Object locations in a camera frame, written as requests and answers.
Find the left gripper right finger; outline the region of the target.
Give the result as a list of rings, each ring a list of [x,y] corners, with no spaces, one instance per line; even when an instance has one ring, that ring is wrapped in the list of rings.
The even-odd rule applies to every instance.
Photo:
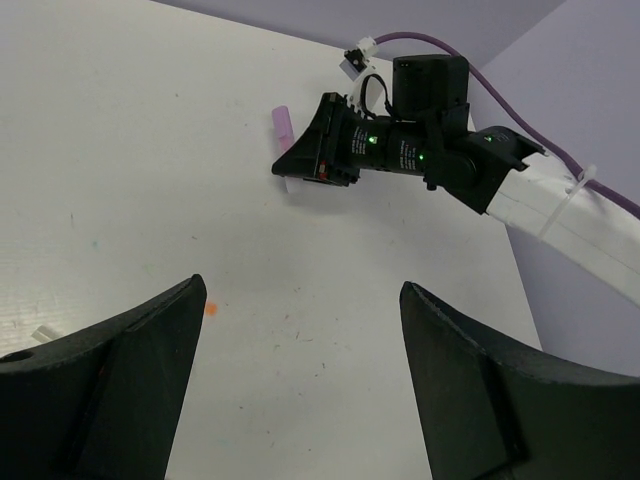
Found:
[[[530,347],[407,282],[400,313],[435,479],[635,479],[639,381]]]

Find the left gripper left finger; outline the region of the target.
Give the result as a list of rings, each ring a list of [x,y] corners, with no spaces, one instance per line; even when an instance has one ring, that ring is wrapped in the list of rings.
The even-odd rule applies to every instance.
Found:
[[[1,359],[4,479],[162,479],[199,340],[205,283]]]

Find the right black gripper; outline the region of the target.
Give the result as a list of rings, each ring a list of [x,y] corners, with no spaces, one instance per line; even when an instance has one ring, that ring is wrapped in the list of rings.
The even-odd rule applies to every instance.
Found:
[[[422,177],[427,160],[439,151],[435,119],[367,119],[343,96],[325,93],[309,126],[273,163],[271,173],[335,186],[356,183],[362,170]]]

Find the orange pen cap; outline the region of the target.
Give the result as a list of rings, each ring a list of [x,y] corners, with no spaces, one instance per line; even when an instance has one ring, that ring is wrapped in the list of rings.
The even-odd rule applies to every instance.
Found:
[[[214,316],[218,311],[218,306],[215,303],[207,302],[205,304],[204,313],[206,316]]]

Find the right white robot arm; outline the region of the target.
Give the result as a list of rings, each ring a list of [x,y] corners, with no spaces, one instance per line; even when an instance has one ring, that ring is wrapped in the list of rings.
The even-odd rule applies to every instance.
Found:
[[[461,56],[393,62],[385,113],[325,93],[306,131],[273,164],[275,175],[346,187],[364,170],[416,176],[471,210],[526,232],[607,283],[639,298],[639,222],[590,187],[538,169],[543,148],[503,127],[472,131],[470,66]]]

